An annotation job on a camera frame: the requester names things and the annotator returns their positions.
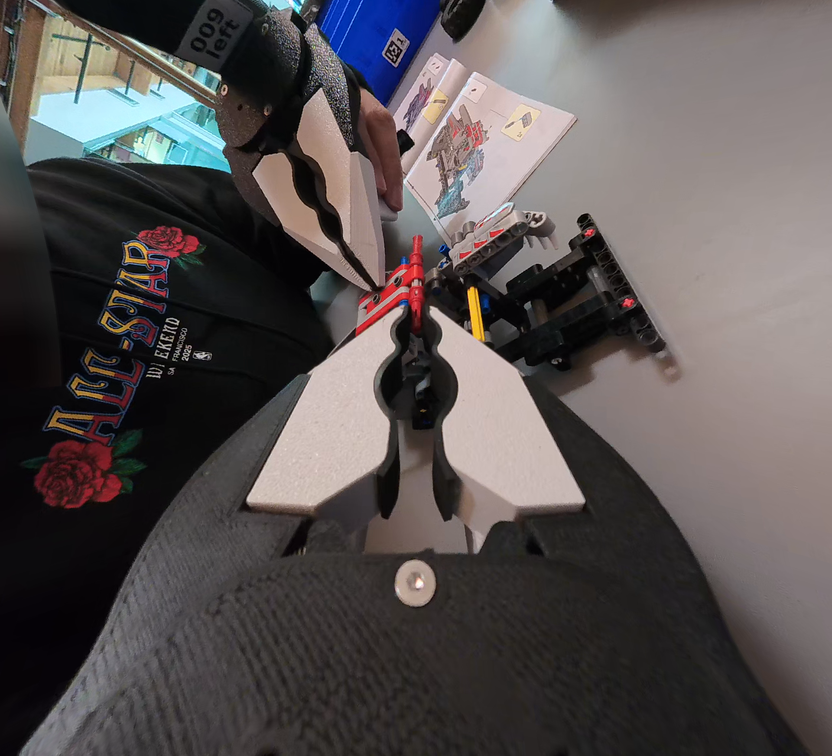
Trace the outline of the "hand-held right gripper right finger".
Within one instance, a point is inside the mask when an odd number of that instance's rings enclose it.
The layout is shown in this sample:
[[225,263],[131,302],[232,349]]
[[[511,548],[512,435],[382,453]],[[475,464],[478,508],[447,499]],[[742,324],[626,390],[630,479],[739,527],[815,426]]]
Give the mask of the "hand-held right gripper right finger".
[[520,372],[429,307],[423,325],[436,399],[432,490],[476,554],[500,522],[580,512],[585,496]]

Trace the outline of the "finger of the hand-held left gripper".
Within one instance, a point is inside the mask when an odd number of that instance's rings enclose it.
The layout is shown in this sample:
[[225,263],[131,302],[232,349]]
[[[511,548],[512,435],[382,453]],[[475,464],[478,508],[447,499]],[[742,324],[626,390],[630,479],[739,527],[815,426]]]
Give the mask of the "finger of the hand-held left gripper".
[[309,215],[309,210],[298,195],[298,179],[303,178],[303,175],[298,174],[298,142],[287,151],[265,156],[255,169],[254,177],[284,230],[298,242],[298,225],[305,224],[306,216]]
[[298,242],[364,290],[384,285],[385,204],[371,160],[351,150],[324,89],[310,97],[298,127],[298,195],[309,215]]

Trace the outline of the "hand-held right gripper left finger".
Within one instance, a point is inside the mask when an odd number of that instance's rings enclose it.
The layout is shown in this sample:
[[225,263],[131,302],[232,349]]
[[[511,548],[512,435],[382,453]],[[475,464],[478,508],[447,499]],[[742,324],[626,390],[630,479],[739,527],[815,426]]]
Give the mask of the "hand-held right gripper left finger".
[[402,310],[394,308],[315,367],[245,504],[255,513],[336,523],[357,552],[400,494]]

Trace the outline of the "toy brick vehicle model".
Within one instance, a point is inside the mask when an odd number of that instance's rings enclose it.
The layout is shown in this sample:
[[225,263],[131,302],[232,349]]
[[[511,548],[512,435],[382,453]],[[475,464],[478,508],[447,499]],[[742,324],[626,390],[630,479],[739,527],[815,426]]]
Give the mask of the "toy brick vehicle model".
[[666,340],[597,223],[584,214],[577,227],[563,258],[530,265],[504,291],[491,283],[496,272],[523,248],[555,242],[547,214],[506,202],[478,221],[464,221],[429,270],[417,235],[380,292],[359,300],[353,336],[401,307],[411,314],[411,336],[420,337],[428,306],[436,306],[509,363],[548,363],[567,372],[578,352],[606,336],[633,337],[650,354],[662,355]]

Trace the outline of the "grey desk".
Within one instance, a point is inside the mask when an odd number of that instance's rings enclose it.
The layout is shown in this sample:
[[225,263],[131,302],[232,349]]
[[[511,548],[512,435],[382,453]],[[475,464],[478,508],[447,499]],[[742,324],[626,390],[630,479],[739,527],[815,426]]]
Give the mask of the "grey desk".
[[668,349],[609,337],[546,386],[696,554],[736,644],[830,754],[830,0],[489,0],[431,54],[577,117],[517,193],[607,236]]

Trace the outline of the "person's left hand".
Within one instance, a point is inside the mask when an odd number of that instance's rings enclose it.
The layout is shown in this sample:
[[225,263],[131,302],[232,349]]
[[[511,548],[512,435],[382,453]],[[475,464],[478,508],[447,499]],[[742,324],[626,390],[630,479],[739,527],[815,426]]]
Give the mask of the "person's left hand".
[[360,90],[358,129],[378,196],[397,214],[403,208],[403,173],[396,125],[390,112],[364,88]]

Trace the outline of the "glass window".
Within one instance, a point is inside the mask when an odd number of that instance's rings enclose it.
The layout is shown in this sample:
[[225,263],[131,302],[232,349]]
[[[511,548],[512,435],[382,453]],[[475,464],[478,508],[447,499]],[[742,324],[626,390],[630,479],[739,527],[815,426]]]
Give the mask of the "glass window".
[[213,109],[45,0],[2,0],[2,104],[28,165],[97,153],[227,169]]

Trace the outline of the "building instruction booklet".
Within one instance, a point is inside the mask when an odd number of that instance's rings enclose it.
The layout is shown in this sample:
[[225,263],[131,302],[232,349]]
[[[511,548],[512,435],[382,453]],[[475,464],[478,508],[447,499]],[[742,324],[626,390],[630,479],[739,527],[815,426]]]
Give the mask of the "building instruction booklet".
[[442,240],[515,193],[576,121],[432,55],[393,114],[413,146],[404,183]]

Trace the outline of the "person in black sweatshirt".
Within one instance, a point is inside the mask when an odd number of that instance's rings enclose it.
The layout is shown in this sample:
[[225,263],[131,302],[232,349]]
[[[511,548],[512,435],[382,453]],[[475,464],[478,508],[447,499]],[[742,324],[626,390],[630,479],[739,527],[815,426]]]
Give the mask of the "person in black sweatshirt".
[[43,384],[7,312],[2,247],[2,754],[90,654],[156,523],[197,469],[332,348],[325,271],[227,172],[100,156],[26,168],[60,374]]

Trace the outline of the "black toy tyre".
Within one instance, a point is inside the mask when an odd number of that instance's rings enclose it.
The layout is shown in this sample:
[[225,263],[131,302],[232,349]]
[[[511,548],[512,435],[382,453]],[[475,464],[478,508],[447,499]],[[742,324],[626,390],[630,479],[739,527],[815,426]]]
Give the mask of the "black toy tyre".
[[485,0],[439,0],[442,30],[457,43],[468,34],[484,10]]

